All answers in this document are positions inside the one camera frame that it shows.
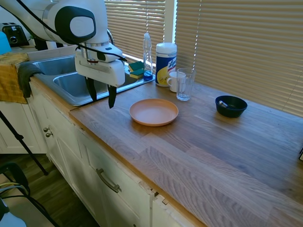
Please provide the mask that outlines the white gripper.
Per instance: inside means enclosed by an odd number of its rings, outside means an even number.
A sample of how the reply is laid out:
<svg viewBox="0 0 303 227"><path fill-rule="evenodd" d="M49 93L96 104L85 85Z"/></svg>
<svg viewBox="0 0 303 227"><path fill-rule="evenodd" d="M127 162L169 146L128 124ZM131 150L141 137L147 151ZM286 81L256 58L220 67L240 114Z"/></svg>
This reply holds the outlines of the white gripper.
<svg viewBox="0 0 303 227"><path fill-rule="evenodd" d="M116 100L117 87L125 82L125 68L120 60L123 53L113 44L84 44L95 49L75 52L75 68L78 74L85 76L85 82L93 102L97 101L94 80L108 84L108 105L113 108Z"/></svg>

